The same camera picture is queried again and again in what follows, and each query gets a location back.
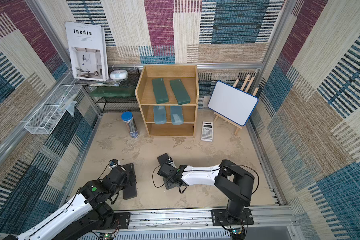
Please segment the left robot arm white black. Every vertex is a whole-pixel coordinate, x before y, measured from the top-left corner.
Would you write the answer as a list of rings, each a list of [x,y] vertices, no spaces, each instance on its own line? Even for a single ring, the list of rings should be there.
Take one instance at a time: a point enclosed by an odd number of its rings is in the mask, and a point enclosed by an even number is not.
[[[125,200],[137,196],[134,164],[113,165],[102,179],[87,182],[76,195],[36,226],[7,240],[76,240],[94,230],[123,230],[130,213],[111,208],[122,192]]]

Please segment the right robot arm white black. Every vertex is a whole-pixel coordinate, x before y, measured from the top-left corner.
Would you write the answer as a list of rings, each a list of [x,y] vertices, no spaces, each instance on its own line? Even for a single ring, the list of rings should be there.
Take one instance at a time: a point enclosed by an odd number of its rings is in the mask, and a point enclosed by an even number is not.
[[[182,187],[186,189],[193,185],[215,186],[228,198],[222,220],[231,225],[239,225],[248,221],[242,217],[243,210],[251,204],[252,194],[257,191],[254,188],[255,179],[259,177],[245,168],[246,166],[229,160],[222,160],[219,165],[211,167],[181,165],[177,168],[172,158],[168,158],[155,170],[163,178],[164,186],[178,187],[180,194],[185,191]]]

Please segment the light blue pencil case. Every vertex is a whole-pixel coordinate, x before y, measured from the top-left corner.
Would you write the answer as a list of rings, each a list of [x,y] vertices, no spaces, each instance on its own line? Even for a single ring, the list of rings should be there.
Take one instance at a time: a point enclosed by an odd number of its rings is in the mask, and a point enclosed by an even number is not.
[[[182,125],[184,123],[183,109],[181,106],[170,106],[171,122],[173,125]]]
[[[165,106],[153,106],[154,122],[156,125],[163,125],[167,122]]]

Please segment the dark green pencil case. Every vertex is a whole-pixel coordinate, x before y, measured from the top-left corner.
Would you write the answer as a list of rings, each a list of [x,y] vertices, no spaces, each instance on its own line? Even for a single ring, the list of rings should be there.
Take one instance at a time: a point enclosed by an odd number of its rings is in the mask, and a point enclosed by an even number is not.
[[[168,93],[163,78],[153,79],[153,91],[157,104],[164,104],[169,101]]]
[[[179,105],[185,105],[191,102],[191,97],[181,79],[171,80],[170,86]]]

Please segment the black pencil case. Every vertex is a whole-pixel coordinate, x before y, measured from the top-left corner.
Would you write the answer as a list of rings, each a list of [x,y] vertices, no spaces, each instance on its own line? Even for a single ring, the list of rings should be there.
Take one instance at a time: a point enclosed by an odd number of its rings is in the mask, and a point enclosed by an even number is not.
[[[123,165],[123,168],[127,171],[125,179],[125,185],[123,188],[123,199],[129,200],[137,197],[137,180],[135,174],[135,166],[133,163]]]
[[[167,154],[163,154],[161,156],[158,157],[158,162],[160,164],[160,167],[163,165],[163,164],[170,164],[172,165],[173,167],[176,167],[173,159]]]

